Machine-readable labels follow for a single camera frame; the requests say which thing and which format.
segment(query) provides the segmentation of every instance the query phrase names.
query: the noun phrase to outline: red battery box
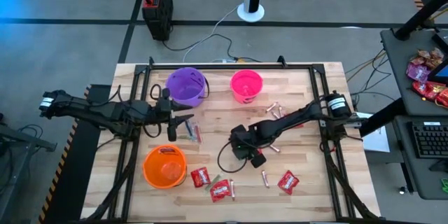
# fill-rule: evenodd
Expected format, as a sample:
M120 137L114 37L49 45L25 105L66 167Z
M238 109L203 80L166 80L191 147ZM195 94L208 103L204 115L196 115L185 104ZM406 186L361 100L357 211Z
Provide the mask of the red battery box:
M141 14L154 40L169 39L173 17L173 0L143 0Z

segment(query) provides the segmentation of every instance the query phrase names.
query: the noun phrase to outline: wooden tabletop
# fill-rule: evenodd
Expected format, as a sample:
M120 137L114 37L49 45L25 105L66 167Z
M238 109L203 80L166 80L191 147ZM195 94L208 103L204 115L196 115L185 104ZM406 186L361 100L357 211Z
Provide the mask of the wooden tabletop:
M344 76L342 63L325 64L328 86L331 90L349 98L349 90ZM132 85L135 64L119 64L115 70L111 94L121 85L123 99L128 99ZM330 196L330 187L326 165L319 150L321 136L317 122L307 122L302 128L284 132L274 145L281 149L275 153L263 150L267 161L254 169L248 164L236 174L223 173L216 163L222 146L228 142L230 130L243 124L248 126L264 119L273 119L265 109L273 102L279 102L286 111L295 111L313 100L309 72L307 70L281 69L256 70L263 78L262 92L250 104L240 104L233 99L230 90L230 78L236 70L203 70L210 84L210 97L197 108L187 113L194 113L202 131L202 144L186 140L184 125L178 127L178 140L174 142L186 155L188 175L183 184L168 190L152 188L142 174L142 163L152 148L161 144L170 144L166 135L166 126L162 126L159 137L152 139L140 136L139 154L134 175L134 186L129 208L129 221L143 222L221 222L221 221L334 221L334 211ZM172 71L151 71L150 86L161 84ZM321 80L318 77L320 93ZM155 133L156 127L149 127ZM347 133L359 137L358 130L346 129ZM110 132L101 133L99 144L113 138ZM346 170L351 187L367 207L379 216L377 198L365 159L363 144L352 139L341 141ZM113 185L120 140L101 147L94 160L87 195L85 197L82 218L89 216L105 198ZM231 147L226 148L221 156L225 169L236 169L241 165L232 154ZM212 203L209 192L204 187L195 188L190 172L206 167L214 178L221 174L224 179L234 180L236 200L226 197ZM261 171L265 170L270 188L264 186ZM291 170L300 183L294 188L292 196L277 187L277 182L287 171ZM339 197L342 212L347 216L339 184ZM124 186L119 195L123 200Z

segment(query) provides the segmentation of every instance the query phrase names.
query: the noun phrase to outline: keyboard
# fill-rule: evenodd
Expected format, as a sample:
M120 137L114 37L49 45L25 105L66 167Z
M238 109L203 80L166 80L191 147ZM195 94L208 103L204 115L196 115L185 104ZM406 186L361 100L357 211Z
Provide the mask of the keyboard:
M424 125L409 122L418 158L448 158L448 125Z

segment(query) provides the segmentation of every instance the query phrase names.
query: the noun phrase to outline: white stand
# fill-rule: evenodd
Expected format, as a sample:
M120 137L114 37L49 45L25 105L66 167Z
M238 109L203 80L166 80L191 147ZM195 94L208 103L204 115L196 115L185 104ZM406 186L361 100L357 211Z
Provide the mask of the white stand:
M257 22L260 21L265 15L265 9L263 6L258 5L258 10L254 13L248 13L244 10L244 3L240 4L237 9L239 18L246 22Z

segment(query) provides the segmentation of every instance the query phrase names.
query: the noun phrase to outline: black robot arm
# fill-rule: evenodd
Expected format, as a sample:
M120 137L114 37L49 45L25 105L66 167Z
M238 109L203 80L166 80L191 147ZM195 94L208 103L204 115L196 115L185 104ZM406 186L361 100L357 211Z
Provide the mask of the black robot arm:
M320 102L325 100L330 108L330 114L322 113ZM257 168L266 162L264 155L258 151L259 148L266 148L280 134L297 125L306 123L310 120L323 120L328 122L328 129L333 130L336 126L344 124L350 119L351 111L344 95L333 94L322 97L319 102L312 101L304 108L292 112L277 120L263 120L248 126L248 130L243 125L239 125L232 129L230 135L230 143L235 156L240 159L248 159L252 165ZM340 135L331 134L332 137L340 137Z
M105 127L120 138L131 137L133 129L146 125L157 125L159 133L161 124L168 124L168 139L176 140L176 128L193 115L173 116L172 111L191 109L169 99L169 90L161 90L157 102L151 106L146 101L107 101L97 103L72 97L63 90L45 92L39 106L41 116L51 119L53 116L71 116L88 121L98 127Z

